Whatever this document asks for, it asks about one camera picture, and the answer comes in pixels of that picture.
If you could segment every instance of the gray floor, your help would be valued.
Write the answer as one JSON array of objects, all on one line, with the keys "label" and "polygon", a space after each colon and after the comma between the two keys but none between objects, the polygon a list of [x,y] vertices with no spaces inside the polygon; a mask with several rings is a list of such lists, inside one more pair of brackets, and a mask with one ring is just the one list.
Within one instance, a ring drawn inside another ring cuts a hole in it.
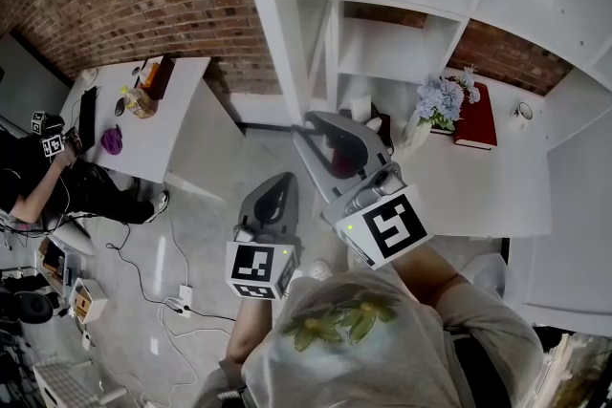
[{"label": "gray floor", "polygon": [[[242,168],[235,176],[234,202],[221,203],[188,194],[170,187],[169,214],[174,237],[188,260],[188,283],[194,290],[193,309],[201,313],[235,317],[239,299],[225,283],[225,242],[231,239],[242,199],[267,178],[283,172],[296,174],[299,184],[300,209],[298,236],[304,245],[301,267],[307,270],[316,259],[327,260],[335,271],[346,268],[346,248],[318,217],[320,206],[315,188],[285,133],[249,131]],[[148,192],[159,190],[149,188]],[[88,275],[95,277],[109,297],[101,319],[91,324],[89,332],[96,345],[87,353],[80,347],[81,336],[74,320],[54,318],[51,322],[28,327],[27,335],[40,358],[58,355],[73,361],[94,358],[96,368],[87,373],[85,381],[92,387],[100,376],[108,387],[117,383],[126,386],[138,400],[168,405],[168,393],[176,384],[189,384],[174,389],[174,407],[191,406],[202,388],[207,374],[224,355],[228,337],[220,332],[197,332],[173,338],[174,345],[186,355],[197,373],[197,379],[187,362],[168,341],[158,320],[157,304],[142,299],[136,269],[124,263],[117,252],[105,245],[120,245],[127,228],[105,219],[87,224],[97,248],[97,256],[87,262]],[[13,250],[0,248],[0,267],[25,265],[32,262],[36,240],[23,248],[11,238]],[[498,250],[497,243],[447,238],[437,245],[459,269],[474,256]],[[138,264],[147,297],[160,301],[176,296],[186,281],[186,264],[175,247],[168,213],[149,225],[132,226],[132,232],[122,251],[123,256]],[[282,304],[274,305],[277,314]],[[218,328],[231,331],[226,320],[194,316],[183,319],[165,309],[164,321],[175,334],[198,329]],[[124,397],[120,406],[133,406],[131,397]]]}]

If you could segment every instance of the person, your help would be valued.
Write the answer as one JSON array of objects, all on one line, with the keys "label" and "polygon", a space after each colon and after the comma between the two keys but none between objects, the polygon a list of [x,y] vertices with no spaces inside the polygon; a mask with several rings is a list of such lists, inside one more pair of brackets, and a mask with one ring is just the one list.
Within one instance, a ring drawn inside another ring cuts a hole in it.
[{"label": "person", "polygon": [[543,365],[534,330],[427,244],[377,270],[330,277],[319,262],[310,275],[274,326],[270,301],[242,300],[195,406],[510,407]]},{"label": "person", "polygon": [[69,145],[48,159],[38,137],[18,139],[0,131],[0,148],[0,209],[22,222],[36,223],[44,209],[142,224],[153,221],[168,205],[167,192],[140,202],[128,191],[119,191],[104,169],[76,160]]}]

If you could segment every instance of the person in black clothing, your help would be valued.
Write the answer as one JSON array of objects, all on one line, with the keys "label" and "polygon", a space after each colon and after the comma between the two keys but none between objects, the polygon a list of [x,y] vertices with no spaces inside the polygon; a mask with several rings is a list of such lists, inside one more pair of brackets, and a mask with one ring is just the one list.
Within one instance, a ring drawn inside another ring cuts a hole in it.
[{"label": "person in black clothing", "polygon": [[43,209],[55,214],[93,213],[122,223],[151,222],[168,205],[168,193],[140,202],[119,191],[106,171],[76,160],[69,145],[51,159],[38,137],[0,131],[0,209],[26,223]]}]

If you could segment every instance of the purple pouch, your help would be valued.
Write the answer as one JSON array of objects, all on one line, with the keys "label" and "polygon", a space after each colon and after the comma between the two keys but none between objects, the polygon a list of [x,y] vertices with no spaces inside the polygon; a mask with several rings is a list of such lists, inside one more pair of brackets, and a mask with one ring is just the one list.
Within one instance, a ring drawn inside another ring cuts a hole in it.
[{"label": "purple pouch", "polygon": [[104,134],[102,135],[102,138],[99,139],[99,142],[102,143],[104,150],[111,155],[118,155],[121,153],[121,150],[123,149],[123,141],[119,126],[115,126],[114,128],[104,131]]}]

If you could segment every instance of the black pants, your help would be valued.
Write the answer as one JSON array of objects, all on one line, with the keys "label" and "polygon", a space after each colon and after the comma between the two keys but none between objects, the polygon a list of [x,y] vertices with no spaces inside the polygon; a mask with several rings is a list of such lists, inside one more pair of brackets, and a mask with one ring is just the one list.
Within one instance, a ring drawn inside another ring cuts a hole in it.
[{"label": "black pants", "polygon": [[[153,204],[135,200],[128,191],[119,191],[106,171],[97,165],[76,161],[73,168],[64,171],[61,177],[70,193],[69,212],[93,213],[135,225],[144,223],[153,215]],[[66,204],[66,189],[58,182],[48,207],[61,214]]]}]

